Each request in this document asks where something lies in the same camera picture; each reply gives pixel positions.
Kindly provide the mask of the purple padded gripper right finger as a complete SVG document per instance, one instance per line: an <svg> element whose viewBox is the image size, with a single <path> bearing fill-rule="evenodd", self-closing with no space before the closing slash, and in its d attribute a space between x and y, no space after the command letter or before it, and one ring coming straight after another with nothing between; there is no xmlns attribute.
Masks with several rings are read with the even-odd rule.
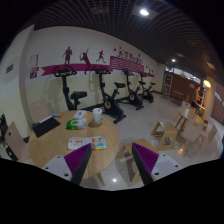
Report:
<svg viewBox="0 0 224 224"><path fill-rule="evenodd" d="M182 169L168 154L157 154L137 143L132 144L132 154L145 185Z"/></svg>

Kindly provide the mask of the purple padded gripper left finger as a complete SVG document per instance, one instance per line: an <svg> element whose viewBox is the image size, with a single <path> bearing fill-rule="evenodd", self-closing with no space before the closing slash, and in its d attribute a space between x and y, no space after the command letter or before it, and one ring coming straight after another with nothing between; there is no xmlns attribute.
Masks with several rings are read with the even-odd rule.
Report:
<svg viewBox="0 0 224 224"><path fill-rule="evenodd" d="M42 169L79 185L91 153L91 144L86 144L66 156L56 155Z"/></svg>

